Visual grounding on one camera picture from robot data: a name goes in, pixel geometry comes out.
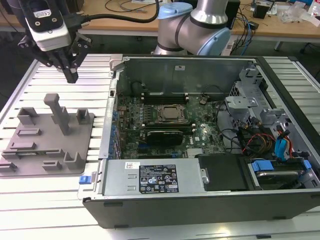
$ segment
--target motherboard chip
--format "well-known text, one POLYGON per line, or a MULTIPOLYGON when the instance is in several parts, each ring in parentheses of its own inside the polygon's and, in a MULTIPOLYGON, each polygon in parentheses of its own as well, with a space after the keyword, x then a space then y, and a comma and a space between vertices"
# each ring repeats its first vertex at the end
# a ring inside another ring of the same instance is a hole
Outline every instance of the motherboard chip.
POLYGON ((182 105, 162 105, 157 107, 158 111, 158 123, 165 122, 185 122, 185 107, 182 105))
POLYGON ((163 116, 168 120, 178 120, 178 109, 173 106, 167 106, 163 108, 163 116))

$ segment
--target black cable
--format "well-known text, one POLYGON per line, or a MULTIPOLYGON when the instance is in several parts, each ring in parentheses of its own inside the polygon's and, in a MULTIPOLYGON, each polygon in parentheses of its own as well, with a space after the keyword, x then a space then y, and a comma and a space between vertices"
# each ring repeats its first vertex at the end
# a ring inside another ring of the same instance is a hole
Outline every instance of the black cable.
POLYGON ((235 140, 233 140, 232 138, 228 137, 227 135, 225 135, 223 133, 223 131, 225 130, 231 130, 232 128, 226 128, 226 129, 223 129, 222 131, 220 130, 219 126, 218 126, 218 114, 219 114, 219 111, 221 109, 221 106, 224 104, 225 101, 221 101, 221 104, 220 106, 218 107, 217 111, 216 111, 216 114, 215 114, 215 125, 216 125, 216 128, 218 130, 218 133, 221 134, 221 136, 223 136, 224 138, 228 139, 229 141, 233 142, 234 144, 238 145, 240 148, 241 148, 241 145, 236 142, 235 140))
MULTIPOLYGON (((107 10, 109 10, 109 11, 111 11, 111 12, 114 12, 114 13, 130 13, 130 12, 133 12, 133 11, 136 11, 136 10, 139 10, 139 9, 143 9, 143 8, 148 7, 148 6, 151 6, 151 5, 155 5, 155 4, 156 4, 156 2, 154 2, 154 3, 150 3, 150 4, 148 4, 148 5, 144 5, 144 6, 142 6, 142 7, 137 7, 137 8, 135 8, 135 9, 118 11, 118 10, 113 10, 113 9, 107 7, 107 4, 110 3, 111 1, 112 1, 112 0, 107 1, 107 2, 105 3, 104 7, 105 7, 105 9, 107 9, 107 10)), ((120 7, 121 7, 123 4, 129 3, 129 2, 131 2, 131 0, 125 1, 125 2, 121 3, 121 4, 120 4, 120 7)))
POLYGON ((147 23, 151 23, 152 21, 157 19, 158 14, 159 14, 159 9, 160 9, 159 0, 155 0, 155 6, 156 6, 156 9, 155 9, 154 15, 148 19, 140 19, 140 18, 114 15, 114 14, 95 14, 95 15, 85 16, 82 23, 90 22, 90 21, 96 20, 96 19, 118 19, 118 20, 133 22, 133 23, 147 24, 147 23))
POLYGON ((316 48, 320 48, 320 46, 314 45, 313 43, 310 43, 310 42, 309 42, 309 45, 312 45, 312 46, 314 46, 314 47, 316 47, 316 48))
POLYGON ((4 95, 3 93, 0 92, 0 96, 4 97, 5 99, 9 99, 8 96, 4 95))
POLYGON ((320 69, 319 69, 319 71, 315 74, 314 78, 316 79, 319 74, 320 74, 320 69))
POLYGON ((235 47, 234 47, 234 49, 231 50, 231 53, 230 53, 230 54, 232 54, 234 51, 237 51, 239 48, 241 48, 241 47, 245 44, 245 42, 246 42, 246 40, 247 40, 247 36, 248 36, 248 34, 249 34, 248 28, 246 27, 246 26, 247 26, 247 21, 248 21, 248 19, 247 19, 247 17, 242 13, 242 10, 241 10, 240 6, 239 6, 239 9, 238 9, 238 10, 240 11, 240 12, 238 12, 238 14, 242 17, 241 22, 242 22, 242 24, 243 24, 243 33, 242 33, 240 39, 238 39, 238 40, 236 41, 235 47))
POLYGON ((235 149, 240 149, 240 150, 242 150, 242 148, 234 147, 234 146, 233 146, 233 143, 234 143, 233 141, 230 141, 230 148, 226 148, 226 149, 230 149, 229 153, 231 153, 232 150, 235 150, 235 149))
POLYGON ((215 85, 215 84, 207 85, 207 86, 203 89, 203 91, 202 91, 201 93, 202 93, 202 94, 205 94, 205 93, 206 93, 206 90, 207 90, 208 88, 210 88, 210 87, 215 87, 215 88, 217 88, 217 89, 220 91, 220 93, 224 94, 224 91, 222 91, 222 89, 221 89, 218 85, 215 85))

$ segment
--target electronic component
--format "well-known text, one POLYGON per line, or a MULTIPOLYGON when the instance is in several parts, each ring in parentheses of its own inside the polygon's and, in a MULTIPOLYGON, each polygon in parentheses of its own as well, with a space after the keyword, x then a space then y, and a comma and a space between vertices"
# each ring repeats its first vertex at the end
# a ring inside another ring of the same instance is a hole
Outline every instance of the electronic component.
POLYGON ((146 142, 151 146, 176 146, 182 143, 183 137, 181 131, 149 131, 146 142))
POLYGON ((253 12, 253 17, 257 19, 264 19, 269 9, 270 6, 256 4, 253 12))
POLYGON ((259 27, 259 24, 254 22, 254 21, 250 21, 249 25, 250 25, 250 29, 253 30, 253 31, 257 30, 258 27, 259 27))
POLYGON ((234 154, 203 154, 198 157, 202 170, 207 172, 208 184, 204 184, 206 191, 246 191, 249 189, 247 180, 249 172, 244 164, 234 154))
POLYGON ((202 148, 188 148, 186 150, 189 159, 194 159, 197 155, 203 154, 204 150, 202 148))
POLYGON ((141 93, 141 101, 145 105, 170 105, 170 104, 180 104, 185 105, 189 102, 188 93, 175 94, 173 96, 158 96, 149 95, 147 93, 141 93))
POLYGON ((178 123, 178 122, 186 122, 184 107, 182 105, 163 105, 158 106, 158 117, 157 123, 178 123))

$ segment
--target wire bundle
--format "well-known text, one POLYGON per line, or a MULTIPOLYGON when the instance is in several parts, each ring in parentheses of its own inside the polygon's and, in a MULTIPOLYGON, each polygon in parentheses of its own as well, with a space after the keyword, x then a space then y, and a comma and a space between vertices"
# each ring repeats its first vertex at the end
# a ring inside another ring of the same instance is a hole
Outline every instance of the wire bundle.
MULTIPOLYGON (((281 135, 283 132, 281 130, 278 130, 278 134, 281 135)), ((288 136, 285 136, 283 138, 284 140, 286 140, 287 144, 289 145, 289 156, 292 159, 293 155, 292 155, 292 149, 294 147, 294 145, 292 144, 292 141, 288 138, 288 136)))
POLYGON ((252 38, 256 33, 256 30, 252 30, 249 24, 249 21, 247 17, 242 13, 241 8, 239 7, 238 15, 236 19, 241 20, 241 23, 243 24, 243 33, 241 37, 236 41, 235 47, 232 49, 231 54, 233 52, 236 52, 239 48, 243 47, 243 50, 241 52, 241 56, 246 52, 248 46, 252 42, 252 38))
POLYGON ((276 141, 275 138, 269 134, 256 133, 247 142, 247 144, 245 145, 242 152, 243 153, 247 152, 247 151, 253 152, 253 154, 251 154, 249 157, 250 158, 257 158, 257 157, 261 156, 262 154, 269 152, 273 146, 273 142, 275 142, 275 141, 276 141), (252 147, 249 146, 254 139, 258 139, 261 141, 261 146, 258 150, 254 150, 252 147))

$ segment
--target power supply label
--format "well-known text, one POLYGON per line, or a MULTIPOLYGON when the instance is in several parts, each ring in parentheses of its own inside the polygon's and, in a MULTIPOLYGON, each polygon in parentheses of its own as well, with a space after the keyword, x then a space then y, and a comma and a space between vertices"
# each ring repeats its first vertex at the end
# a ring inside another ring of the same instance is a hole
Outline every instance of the power supply label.
POLYGON ((139 192, 142 194, 178 193, 176 165, 139 166, 139 192))

